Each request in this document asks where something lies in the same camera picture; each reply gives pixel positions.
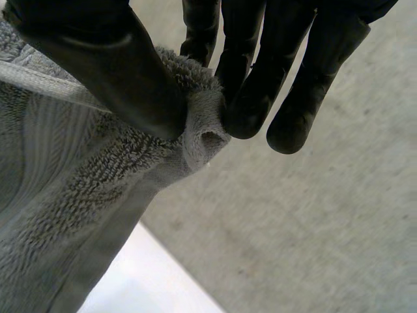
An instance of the gray towel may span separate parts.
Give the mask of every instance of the gray towel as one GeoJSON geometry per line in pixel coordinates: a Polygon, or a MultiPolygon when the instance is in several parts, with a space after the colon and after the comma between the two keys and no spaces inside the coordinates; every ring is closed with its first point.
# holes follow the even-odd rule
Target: gray towel
{"type": "Polygon", "coordinates": [[[159,49],[188,97],[184,134],[163,141],[118,120],[5,22],[0,49],[0,313],[76,312],[156,193],[229,141],[220,86],[159,49]]]}

